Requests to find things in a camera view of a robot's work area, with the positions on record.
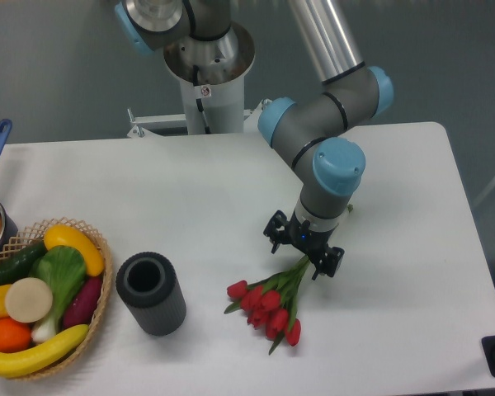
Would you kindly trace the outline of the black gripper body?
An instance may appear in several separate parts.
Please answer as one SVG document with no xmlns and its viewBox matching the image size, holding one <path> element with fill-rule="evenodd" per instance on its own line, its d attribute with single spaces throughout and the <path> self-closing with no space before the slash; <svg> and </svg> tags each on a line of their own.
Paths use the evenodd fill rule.
<svg viewBox="0 0 495 396">
<path fill-rule="evenodd" d="M 321 260 L 326 251 L 328 240 L 333 230 L 316 231 L 309 220 L 300 223 L 298 220 L 291 220 L 285 226 L 285 235 L 288 244 L 291 244 L 310 260 Z"/>
</svg>

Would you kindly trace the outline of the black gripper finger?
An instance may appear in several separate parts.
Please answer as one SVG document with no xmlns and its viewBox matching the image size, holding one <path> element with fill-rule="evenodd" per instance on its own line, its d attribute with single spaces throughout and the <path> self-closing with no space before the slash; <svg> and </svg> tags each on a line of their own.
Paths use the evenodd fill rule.
<svg viewBox="0 0 495 396">
<path fill-rule="evenodd" d="M 343 248 L 330 247 L 327 244 L 310 250 L 307 255 L 315 267 L 312 279 L 316 280 L 318 276 L 334 277 L 341 265 L 344 254 L 345 250 Z"/>
<path fill-rule="evenodd" d="M 291 244 L 290 221 L 281 210 L 277 210 L 269 219 L 263 235 L 271 242 L 271 253 L 275 253 L 280 245 Z"/>
</svg>

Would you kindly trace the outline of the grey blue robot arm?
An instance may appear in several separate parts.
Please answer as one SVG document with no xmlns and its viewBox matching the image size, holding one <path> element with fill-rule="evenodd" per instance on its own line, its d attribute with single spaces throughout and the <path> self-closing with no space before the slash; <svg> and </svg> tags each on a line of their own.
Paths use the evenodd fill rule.
<svg viewBox="0 0 495 396">
<path fill-rule="evenodd" d="M 262 108 L 259 132 L 303 184 L 293 214 L 276 212 L 264 233 L 274 248 L 292 245 L 317 274 L 333 276 L 344 251 L 328 241 L 365 170 L 364 153 L 344 134 L 387 109 L 394 88 L 383 69 L 365 64 L 338 2 L 293 1 L 290 9 L 323 91 L 303 105 L 281 97 Z M 115 14 L 136 50 L 163 52 L 189 134 L 243 130 L 255 49 L 229 2 L 120 1 Z"/>
</svg>

